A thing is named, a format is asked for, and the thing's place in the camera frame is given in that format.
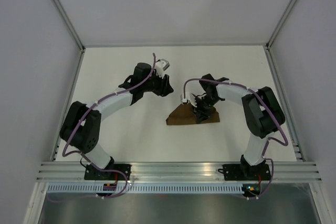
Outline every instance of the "metal frame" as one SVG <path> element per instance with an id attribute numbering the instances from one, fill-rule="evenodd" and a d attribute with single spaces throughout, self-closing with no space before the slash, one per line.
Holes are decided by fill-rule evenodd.
<path id="1" fill-rule="evenodd" d="M 124 182 L 116 185 L 113 193 L 119 193 L 125 187 Z M 49 183 L 48 193 L 91 193 L 106 194 L 104 183 Z M 243 184 L 222 183 L 135 183 L 127 184 L 128 194 L 243 194 Z"/>
<path id="2" fill-rule="evenodd" d="M 59 11 L 62 19 L 69 28 L 71 35 L 76 41 L 78 47 L 81 50 L 81 56 L 79 59 L 78 67 L 72 82 L 71 89 L 68 95 L 67 105 L 64 108 L 64 115 L 60 120 L 58 127 L 64 119 L 65 112 L 70 106 L 71 98 L 75 89 L 76 81 L 79 74 L 79 69 L 85 52 L 85 46 L 82 44 L 78 34 L 76 33 L 68 15 L 62 7 L 59 0 L 52 0 Z M 269 38 L 269 41 L 264 45 L 265 54 L 269 63 L 270 71 L 279 95 L 279 100 L 284 113 L 287 118 L 287 125 L 290 136 L 292 138 L 293 146 L 296 152 L 297 160 L 300 162 L 275 162 L 274 181 L 273 183 L 309 183 L 312 198 L 316 205 L 321 222 L 335 223 L 333 219 L 332 208 L 326 197 L 326 191 L 323 187 L 318 168 L 314 162 L 305 162 L 304 156 L 301 153 L 301 146 L 298 141 L 298 135 L 296 132 L 295 122 L 292 118 L 290 106 L 288 104 L 281 78 L 278 74 L 274 57 L 271 53 L 271 45 L 274 43 L 277 35 L 281 31 L 282 26 L 286 22 L 289 14 L 293 10 L 297 0 L 290 0 L 285 11 L 283 12 L 275 30 Z M 154 46 L 171 46 L 171 45 L 154 45 Z M 58 145 L 55 147 L 52 159 L 57 153 Z M 132 174 L 130 182 L 138 185 L 232 185 L 232 182 L 224 181 L 223 175 L 217 172 L 218 168 L 221 168 L 223 163 L 131 163 Z M 39 173 L 36 180 L 36 186 L 29 202 L 27 214 L 24 223 L 38 223 L 39 215 L 43 206 L 46 191 L 51 185 L 89 185 L 92 181 L 88 182 L 83 179 L 85 169 L 77 162 L 44 162 L 41 164 Z"/>
<path id="3" fill-rule="evenodd" d="M 192 47 L 192 46 L 262 46 L 263 43 L 146 43 L 146 44 L 117 44 L 117 45 L 86 45 L 86 48 L 108 47 Z"/>
<path id="4" fill-rule="evenodd" d="M 293 10 L 293 7 L 295 6 L 296 2 L 297 2 L 297 0 L 290 0 L 289 1 L 288 5 L 285 8 L 285 11 L 283 12 L 282 16 L 280 17 L 280 20 L 279 20 L 276 28 L 274 29 L 271 37 L 269 38 L 268 42 L 266 43 L 266 46 L 268 48 L 273 45 L 273 43 L 276 40 L 279 32 L 281 31 L 282 26 L 284 25 L 284 23 L 286 22 L 289 14 Z"/>
<path id="5" fill-rule="evenodd" d="M 79 47 L 79 49 L 81 51 L 83 51 L 85 49 L 83 43 L 81 42 L 75 28 L 73 27 L 69 16 L 67 15 L 66 11 L 64 10 L 60 0 L 52 0 L 52 2 L 54 3 L 58 13 L 60 14 L 60 16 L 62 17 L 65 25 L 67 26 L 67 28 L 69 29 L 70 34 L 72 35 L 73 39 L 75 40 L 77 46 Z"/>
<path id="6" fill-rule="evenodd" d="M 62 117 L 60 118 L 60 120 L 58 122 L 58 125 L 57 125 L 57 132 L 60 131 L 60 129 L 62 127 L 62 124 L 63 124 L 63 122 L 65 120 L 65 117 L 66 117 L 66 112 L 70 108 L 72 97 L 74 96 L 73 94 L 74 94 L 74 91 L 75 91 L 77 79 L 78 79 L 78 76 L 79 76 L 80 67 L 82 66 L 84 54 L 85 54 L 85 49 L 80 52 L 80 56 L 78 58 L 78 64 L 77 64 L 77 67 L 76 67 L 76 71 L 74 73 L 73 78 L 71 78 L 72 79 L 71 87 L 68 90 L 67 101 L 66 101 L 65 106 L 62 110 Z M 50 156 L 50 160 L 52 160 L 52 161 L 56 160 L 56 155 L 57 155 L 57 152 L 58 152 L 59 142 L 60 142 L 60 138 L 57 134 L 55 136 L 55 139 L 54 139 L 55 146 L 54 146 L 54 149 L 53 149 L 53 151 L 51 153 L 51 156 Z"/>

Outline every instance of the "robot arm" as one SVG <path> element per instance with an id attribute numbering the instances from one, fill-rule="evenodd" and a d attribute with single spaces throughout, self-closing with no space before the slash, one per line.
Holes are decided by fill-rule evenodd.
<path id="1" fill-rule="evenodd" d="M 172 93 L 174 90 L 170 86 L 169 76 L 164 74 L 169 66 L 168 61 L 158 60 L 152 75 L 143 85 L 131 91 L 126 91 L 144 80 L 151 71 L 152 67 L 149 64 L 138 63 L 133 75 L 128 76 L 125 82 L 114 91 L 118 95 L 100 102 L 89 112 L 70 145 L 76 147 L 101 169 L 113 166 L 114 159 L 98 144 L 101 122 L 114 112 L 135 104 L 143 97 L 145 92 L 153 92 L 161 97 Z M 60 131 L 60 137 L 63 140 L 68 141 L 79 119 L 94 103 L 96 102 L 84 104 L 77 101 L 70 106 Z"/>
<path id="2" fill-rule="evenodd" d="M 230 80 L 227 78 L 215 80 L 211 74 L 203 76 L 202 79 L 230 83 Z M 210 108 L 218 101 L 230 100 L 243 106 L 246 124 L 251 134 L 247 149 L 241 157 L 240 167 L 246 177 L 251 173 L 255 173 L 259 167 L 258 165 L 265 163 L 263 152 L 268 138 L 278 131 L 274 121 L 267 111 L 262 110 L 256 97 L 247 89 L 237 86 L 219 85 L 207 81 L 200 81 L 200 85 L 205 91 L 204 96 L 192 97 L 191 95 L 187 95 L 188 100 L 193 105 L 193 113 L 196 115 L 197 123 L 201 123 L 211 116 Z M 284 124 L 285 115 L 272 89 L 264 87 L 258 90 L 253 89 L 253 91 L 270 108 L 278 123 L 280 125 Z"/>

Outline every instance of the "white cable tray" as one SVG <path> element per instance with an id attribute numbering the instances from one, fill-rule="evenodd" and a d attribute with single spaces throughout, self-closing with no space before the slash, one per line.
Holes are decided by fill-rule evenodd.
<path id="1" fill-rule="evenodd" d="M 48 193 L 108 193 L 104 183 L 49 183 Z M 114 193 L 124 186 L 118 182 Z M 242 194 L 242 184 L 182 184 L 182 183 L 143 183 L 128 185 L 126 192 L 134 194 Z"/>

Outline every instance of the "gray wall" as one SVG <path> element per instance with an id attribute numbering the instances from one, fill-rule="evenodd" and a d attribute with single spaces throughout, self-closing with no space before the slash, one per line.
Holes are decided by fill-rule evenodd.
<path id="1" fill-rule="evenodd" d="M 336 207 L 336 0 L 298 0 L 272 50 L 307 158 Z"/>
<path id="2" fill-rule="evenodd" d="M 265 43 L 290 0 L 60 0 L 97 45 Z"/>
<path id="3" fill-rule="evenodd" d="M 51 0 L 0 0 L 0 222 L 21 223 L 79 50 Z"/>

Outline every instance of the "black object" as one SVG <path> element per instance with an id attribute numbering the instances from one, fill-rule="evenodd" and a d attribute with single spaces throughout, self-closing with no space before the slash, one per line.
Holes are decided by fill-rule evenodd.
<path id="1" fill-rule="evenodd" d="M 129 164 L 114 164 L 114 160 L 111 160 L 111 162 L 104 168 L 104 170 L 119 170 L 123 173 L 125 173 L 127 180 L 130 179 L 131 175 L 131 165 Z M 115 180 L 116 173 L 111 172 L 101 172 L 94 168 L 92 165 L 87 165 L 87 168 L 85 170 L 84 180 Z M 117 173 L 118 181 L 125 181 L 125 178 Z"/>
<path id="2" fill-rule="evenodd" d="M 119 85 L 119 88 L 129 89 L 137 85 L 149 75 L 151 69 L 152 67 L 147 63 L 138 63 L 134 69 L 133 75 L 128 76 L 125 82 Z M 168 94 L 173 93 L 174 89 L 169 83 L 169 76 L 167 74 L 161 78 L 156 75 L 156 70 L 154 70 L 153 74 L 143 85 L 130 91 L 133 95 L 131 104 L 139 101 L 145 92 L 153 92 L 156 95 L 165 97 Z"/>
<path id="3" fill-rule="evenodd" d="M 212 81 L 227 81 L 228 79 L 222 77 L 218 80 L 215 80 L 211 74 L 206 74 L 202 76 L 202 79 L 212 80 Z M 204 120 L 207 120 L 211 117 L 211 107 L 213 107 L 218 101 L 225 101 L 218 96 L 216 86 L 218 84 L 200 81 L 200 85 L 205 91 L 205 96 L 199 98 L 195 97 L 197 107 L 192 107 L 193 113 L 196 115 L 196 123 L 201 123 Z"/>
<path id="4" fill-rule="evenodd" d="M 243 184 L 242 190 L 244 197 L 255 197 L 261 193 L 260 186 L 256 186 L 255 184 Z"/>
<path id="5" fill-rule="evenodd" d="M 64 120 L 59 136 L 68 141 L 78 121 L 89 108 L 81 102 L 74 102 Z M 96 146 L 99 139 L 101 114 L 97 110 L 91 110 L 86 116 L 84 126 L 79 126 L 70 143 L 82 153 L 88 153 Z"/>
<path id="6" fill-rule="evenodd" d="M 275 97 L 273 91 L 269 87 L 264 87 L 257 91 L 262 101 L 271 110 L 280 125 L 285 122 L 285 115 Z M 276 132 L 274 121 L 266 110 L 261 110 L 258 99 L 253 94 L 248 94 L 241 98 L 245 113 L 246 124 L 253 135 L 264 138 L 271 132 Z"/>
<path id="7" fill-rule="evenodd" d="M 242 169 L 241 164 L 224 164 L 222 165 L 223 169 L 218 169 L 218 172 L 224 175 L 226 181 L 258 181 L 258 175 L 261 176 L 261 180 L 271 179 L 271 172 L 265 161 L 256 166 L 257 167 L 254 167 L 253 170 L 246 173 L 244 169 Z"/>

